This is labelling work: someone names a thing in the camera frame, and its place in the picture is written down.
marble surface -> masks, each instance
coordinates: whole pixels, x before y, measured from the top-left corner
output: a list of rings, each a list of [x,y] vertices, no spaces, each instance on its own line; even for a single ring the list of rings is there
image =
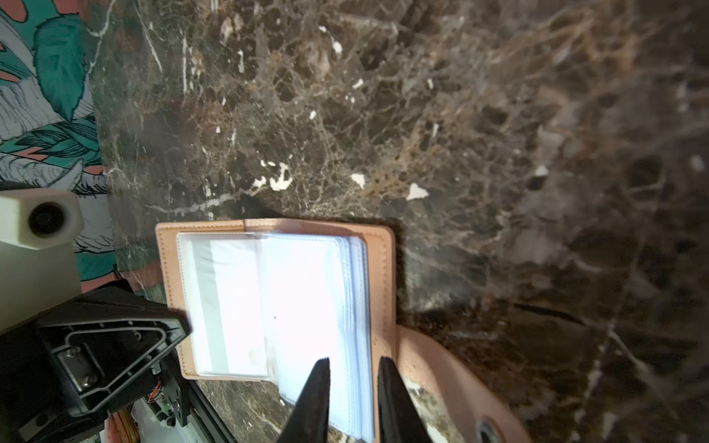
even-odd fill
[[[119,266],[136,281],[158,222],[386,224],[398,323],[456,354],[535,441],[705,441],[705,2],[91,12]],[[203,388],[245,441],[272,441],[287,414],[267,386]]]

round black hole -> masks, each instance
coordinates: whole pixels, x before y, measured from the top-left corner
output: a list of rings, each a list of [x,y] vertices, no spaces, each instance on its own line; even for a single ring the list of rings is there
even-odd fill
[[[32,210],[30,231],[38,237],[57,233],[64,226],[64,211],[55,203],[42,203]]]
[[[44,426],[47,424],[47,420],[49,420],[47,414],[41,413],[37,417],[35,417],[35,425],[38,427]]]

tan leather wallet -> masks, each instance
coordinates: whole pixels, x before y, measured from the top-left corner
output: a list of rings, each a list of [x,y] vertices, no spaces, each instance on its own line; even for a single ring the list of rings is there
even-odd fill
[[[160,250],[160,263],[170,308],[185,311],[182,279],[177,254],[177,235],[183,232],[267,232],[279,231],[290,234],[354,235],[367,244],[369,262],[369,321],[372,329],[372,373],[374,374],[374,399],[376,402],[376,374],[381,357],[396,360],[396,290],[395,258],[396,243],[393,232],[385,226],[356,225],[290,218],[262,218],[213,222],[160,223],[155,228]],[[199,376],[192,352],[192,343],[187,337],[177,346],[180,368],[184,378],[226,381],[250,381],[250,378]],[[378,411],[375,411],[375,429]]]

gray stripe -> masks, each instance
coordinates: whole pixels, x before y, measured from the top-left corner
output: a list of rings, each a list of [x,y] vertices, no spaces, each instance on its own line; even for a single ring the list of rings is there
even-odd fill
[[[197,284],[202,299],[202,313],[207,326],[207,343],[212,360],[212,372],[229,374],[211,242],[209,240],[195,240],[192,242],[192,251],[197,268]]]

illustrated mural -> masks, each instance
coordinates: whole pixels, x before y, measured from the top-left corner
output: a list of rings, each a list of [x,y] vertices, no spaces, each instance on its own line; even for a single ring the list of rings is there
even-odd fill
[[[116,263],[86,32],[79,0],[0,0],[0,180],[79,197],[83,289],[112,280]]]

